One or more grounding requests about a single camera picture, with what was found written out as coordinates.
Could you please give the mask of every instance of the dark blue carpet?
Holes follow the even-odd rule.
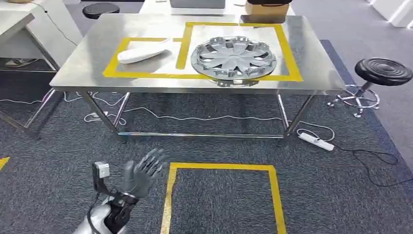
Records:
[[[352,83],[329,41],[323,40],[322,44],[345,82]],[[101,96],[113,102],[121,94]],[[284,97],[289,118],[304,99]],[[332,127],[336,132],[335,143],[343,148],[395,154],[400,160],[396,166],[383,164],[369,155],[359,155],[371,168],[377,183],[394,183],[412,177],[373,112],[367,111],[363,118],[355,119],[353,109],[339,105],[329,108],[328,100],[328,97],[319,97],[307,121]],[[138,106],[176,117],[273,117],[279,114],[274,97],[268,95],[134,94],[127,108]],[[21,111],[14,112],[16,118],[28,118],[27,106],[14,108],[18,107]],[[93,201],[90,163],[109,162],[111,182],[116,184],[126,161],[139,160],[154,147],[164,148],[176,162],[274,165],[289,234],[410,234],[413,230],[413,183],[377,187],[368,181],[365,168],[349,153],[327,152],[297,137],[282,147],[276,140],[152,137],[122,144],[101,122],[83,122],[83,116],[89,112],[82,101],[60,103],[43,126],[40,141],[0,125],[1,156],[11,157],[0,172],[0,233],[71,233]],[[279,121],[158,120],[143,111],[127,113],[125,119],[128,129],[142,131],[270,133],[281,127]],[[309,129],[322,138],[329,138],[329,132]],[[135,207],[129,222],[131,233],[160,232],[167,174],[166,170],[159,176],[150,195]],[[170,233],[277,233],[267,180],[267,174],[257,172],[178,170]]]

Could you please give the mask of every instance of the stool base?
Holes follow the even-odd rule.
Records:
[[[334,107],[336,102],[342,101],[346,105],[358,108],[358,113],[354,113],[353,116],[356,118],[360,118],[361,115],[363,114],[364,109],[369,109],[369,108],[373,108],[376,110],[379,109],[380,98],[373,90],[369,89],[370,86],[372,86],[372,83],[370,82],[367,82],[364,85],[355,85],[355,84],[346,85],[346,87],[358,88],[357,92],[352,93],[349,90],[344,90],[347,94],[345,97],[343,97],[342,95],[337,95],[337,98],[327,103],[327,105],[330,107]],[[374,96],[375,100],[364,97],[364,94],[366,92],[371,93]],[[354,100],[356,103],[355,104],[350,103],[351,100]]]

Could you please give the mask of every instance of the electrical cord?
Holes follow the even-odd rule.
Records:
[[[310,130],[307,130],[307,129],[302,129],[302,128],[301,128],[301,129],[297,129],[297,134],[300,135],[300,132],[303,132],[303,131],[304,131],[304,132],[309,132],[309,133],[311,133],[311,134],[314,135],[316,138],[318,138],[318,140],[323,140],[323,139],[321,139],[317,134],[315,134],[314,132],[312,132],[312,131],[310,131]],[[328,141],[331,141],[331,140],[334,139],[334,131],[331,130],[331,132],[333,133],[333,136],[332,136],[330,139],[328,139],[328,140],[323,140],[323,141],[328,142]],[[357,153],[364,152],[364,153],[367,153],[367,154],[370,154],[370,155],[374,155],[374,156],[377,157],[380,161],[384,162],[385,164],[392,165],[392,166],[397,165],[397,164],[399,163],[399,159],[398,159],[395,155],[390,154],[390,153],[385,153],[385,152],[377,152],[377,151],[363,150],[363,149],[347,150],[347,149],[343,149],[343,148],[341,148],[340,146],[338,146],[338,145],[336,145],[336,144],[333,144],[333,143],[331,143],[331,142],[330,142],[330,144],[334,145],[337,149],[339,149],[339,150],[341,150],[341,151],[351,152],[352,155],[353,155],[353,157],[356,158],[356,159],[363,165],[363,167],[366,169],[366,171],[367,171],[367,177],[368,177],[369,181],[370,181],[372,184],[374,184],[374,185],[376,185],[376,186],[378,186],[378,187],[392,187],[392,186],[396,186],[396,185],[400,185],[400,184],[404,184],[404,183],[413,181],[413,178],[411,178],[411,179],[406,179],[406,180],[403,180],[403,181],[401,181],[401,182],[397,182],[397,183],[394,183],[394,184],[379,184],[379,183],[376,183],[376,182],[373,181],[373,179],[372,179],[372,177],[371,177],[370,168],[367,166],[367,164],[366,164],[365,162],[363,162],[363,160],[361,160],[359,157],[357,157]],[[394,159],[394,162],[386,161],[385,159],[383,159],[382,157],[380,157],[380,155],[390,156],[390,157],[392,157],[392,158]]]
[[[97,200],[99,199],[99,195],[100,195],[100,192],[97,192],[96,193],[96,197],[94,198],[94,202],[93,202],[93,204],[90,206],[90,208],[89,208],[89,210],[88,210],[88,213],[87,213],[87,215],[86,215],[86,218],[87,218],[87,220],[88,220],[88,223],[89,223],[89,225],[90,225],[90,227],[91,227],[91,229],[92,229],[92,233],[95,233],[95,234],[101,234],[97,229],[96,229],[96,227],[93,225],[93,223],[92,223],[92,218],[91,218],[91,211],[92,211],[92,209],[94,208],[94,206],[96,205],[96,202],[97,202]]]
[[[32,1],[30,1],[30,2],[25,2],[25,4],[26,4],[26,3],[31,3],[31,4],[34,4],[34,5],[37,5],[37,6],[41,7],[41,8],[43,9],[44,13],[46,13],[46,15],[47,15],[47,17],[49,18],[50,22],[52,22],[52,24],[55,25],[56,29],[59,30],[59,32],[64,36],[64,38],[66,38],[68,41],[70,41],[73,45],[77,46],[76,43],[74,43],[72,40],[70,40],[70,39],[64,34],[64,32],[58,27],[58,25],[57,25],[57,24],[53,21],[53,19],[49,16],[48,11],[47,11],[41,4],[38,4],[38,3],[35,3],[35,2],[32,2]]]
[[[115,103],[110,104],[110,103],[107,102],[106,100],[97,97],[96,95],[97,95],[98,93],[99,93],[99,92],[89,92],[89,94],[92,96],[92,98],[94,98],[94,99],[96,99],[96,100],[99,100],[99,101],[102,101],[102,102],[104,102],[105,104],[107,104],[107,105],[109,105],[109,106],[115,106],[115,105],[119,104],[119,103],[125,98],[125,95],[124,95],[124,96],[122,96],[118,101],[116,101]],[[81,96],[78,92],[76,92],[76,95],[77,95],[77,97],[74,98],[74,99],[67,99],[67,94],[66,94],[66,92],[64,92],[64,101],[65,101],[65,102],[72,102],[72,101],[76,101],[76,100],[82,98],[82,96]],[[11,101],[11,102],[17,102],[17,103],[26,103],[26,104],[33,104],[33,103],[36,103],[36,102],[42,102],[42,101],[40,101],[40,100],[36,100],[36,101],[33,101],[33,102],[23,102],[23,101],[14,101],[14,100],[10,100],[10,99],[0,100],[0,102],[1,102],[1,101]],[[221,117],[213,117],[213,118],[197,118],[197,117],[177,118],[177,117],[173,117],[173,116],[159,116],[159,115],[157,115],[156,113],[154,113],[153,111],[151,111],[150,109],[148,109],[148,108],[146,108],[146,107],[137,107],[137,108],[125,110],[124,113],[126,113],[126,112],[131,112],[131,111],[136,111],[136,110],[145,110],[145,111],[149,112],[150,114],[152,114],[154,117],[159,118],[159,119],[162,119],[162,118],[171,118],[171,119],[178,120],[178,121],[185,121],[185,120],[190,120],[190,119],[199,120],[199,121],[210,121],[210,120],[217,120],[217,119],[222,119],[222,118],[255,119],[255,120],[260,120],[260,121],[281,120],[281,118],[279,118],[279,117],[258,118],[258,117],[234,117],[234,116],[221,116]],[[108,114],[107,116],[108,116],[108,117],[115,117],[116,115],[114,115],[114,114]],[[95,113],[90,113],[90,114],[86,115],[86,116],[83,118],[83,120],[84,120],[85,122],[101,121],[101,119],[100,119],[99,117],[97,117],[97,115],[96,115]],[[304,122],[304,121],[300,121],[300,123],[306,124],[306,125],[309,125],[309,126],[313,126],[313,127],[318,127],[318,128],[323,128],[323,129],[329,130],[329,131],[331,132],[331,137],[330,137],[329,139],[327,139],[327,140],[321,139],[316,133],[314,133],[314,132],[312,132],[312,131],[310,131],[310,130],[308,130],[308,129],[300,128],[300,129],[297,129],[296,132],[297,132],[298,135],[300,135],[301,132],[308,132],[308,133],[314,135],[314,136],[315,136],[316,138],[318,138],[319,140],[323,140],[323,141],[326,141],[326,142],[329,142],[329,141],[330,141],[330,142],[329,142],[330,144],[334,145],[335,147],[337,147],[337,149],[339,149],[339,150],[341,150],[341,151],[351,152],[352,155],[353,155],[353,157],[356,158],[356,159],[364,166],[364,168],[366,169],[368,179],[369,179],[369,181],[370,181],[372,184],[374,184],[374,185],[376,185],[376,186],[379,186],[379,187],[392,187],[392,186],[396,186],[396,185],[399,185],[399,184],[404,184],[404,183],[413,181],[413,178],[412,178],[412,179],[406,179],[406,180],[404,180],[404,181],[401,181],[401,182],[398,182],[398,183],[394,183],[394,184],[379,184],[379,183],[374,182],[373,179],[371,178],[370,168],[357,156],[357,153],[364,152],[364,153],[368,153],[368,154],[374,155],[374,156],[376,156],[379,160],[381,160],[382,162],[384,162],[384,163],[386,163],[386,164],[388,164],[388,165],[396,165],[396,164],[398,164],[399,161],[398,161],[398,159],[397,159],[396,156],[394,156],[393,154],[390,154],[390,153],[376,152],[376,151],[363,150],[363,149],[356,149],[356,150],[343,149],[343,148],[341,148],[341,147],[339,147],[339,146],[337,146],[337,145],[335,145],[335,144],[333,144],[333,143],[331,142],[331,141],[335,138],[335,135],[336,135],[335,132],[334,132],[334,130],[333,130],[332,128],[329,128],[329,127],[326,127],[326,126],[322,126],[322,125],[318,125],[318,124],[308,123],[308,122]],[[126,125],[126,120],[124,120],[123,118],[120,118],[119,124],[120,124],[120,125]],[[394,159],[394,162],[388,162],[388,161],[384,160],[382,157],[380,157],[379,155],[391,156],[391,157]]]

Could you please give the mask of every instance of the yellow tape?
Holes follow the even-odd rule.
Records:
[[[275,168],[273,166],[271,167],[272,168],[268,170],[268,176],[271,185],[272,204],[274,206],[277,234],[286,234],[287,230],[285,228],[284,214],[282,213],[280,189],[277,182],[277,172],[275,171]]]
[[[3,169],[3,167],[6,165],[6,163],[9,161],[10,157],[4,157],[0,158],[0,171]]]
[[[288,44],[287,38],[285,37],[284,31],[280,24],[266,24],[266,23],[225,23],[225,22],[187,22],[185,25],[184,33],[182,38],[174,38],[176,42],[181,42],[181,47],[179,49],[178,58],[176,61],[176,69],[184,69],[187,63],[189,45],[191,42],[191,36],[193,27],[195,25],[206,25],[206,26],[252,26],[252,27],[273,27],[282,53],[284,55],[285,65],[288,70],[288,75],[267,75],[253,80],[258,81],[295,81],[301,82],[302,77],[300,70],[296,64],[291,48]],[[212,79],[208,76],[202,74],[164,74],[164,73],[148,73],[148,72],[124,72],[117,71],[116,67],[117,54],[126,50],[128,44],[131,41],[163,41],[166,38],[123,38],[113,54],[110,62],[108,63],[106,69],[103,71],[103,76],[109,78],[179,78],[179,79]]]
[[[176,168],[169,168],[167,191],[165,195],[164,214],[162,215],[161,234],[169,234],[172,215],[172,189],[176,180]]]
[[[176,61],[176,69],[183,70],[187,63],[189,44],[191,43],[193,24],[186,23],[184,34],[182,35],[181,48],[179,49],[178,59]]]
[[[164,213],[162,216],[161,234],[169,234],[170,219],[172,215],[172,190],[176,181],[176,172],[181,169],[216,169],[216,170],[252,170],[268,171],[269,182],[271,186],[271,196],[274,207],[275,222],[277,224],[277,233],[286,234],[284,216],[280,191],[277,182],[277,173],[272,165],[253,165],[253,164],[229,164],[229,163],[183,163],[171,162],[169,165],[169,175],[167,191],[165,195]]]
[[[220,170],[252,170],[252,171],[268,171],[274,168],[271,165],[254,165],[254,164],[232,164],[232,163],[185,163],[172,162],[171,168],[181,169],[220,169]]]
[[[282,29],[281,25],[275,25],[274,29],[275,33],[277,34],[278,42],[281,46],[282,55],[284,56],[285,65],[287,66],[290,78],[293,81],[302,81],[300,70],[297,66],[290,45],[288,44],[287,38],[285,37],[284,30]]]

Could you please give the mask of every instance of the robotic hand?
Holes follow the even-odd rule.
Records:
[[[120,188],[110,192],[103,178],[109,176],[109,165],[104,162],[93,164],[94,189],[109,197],[102,205],[90,207],[85,220],[73,234],[124,234],[130,212],[139,199],[145,198],[156,176],[164,168],[163,150],[153,149],[135,164],[129,161],[125,166],[125,176]]]

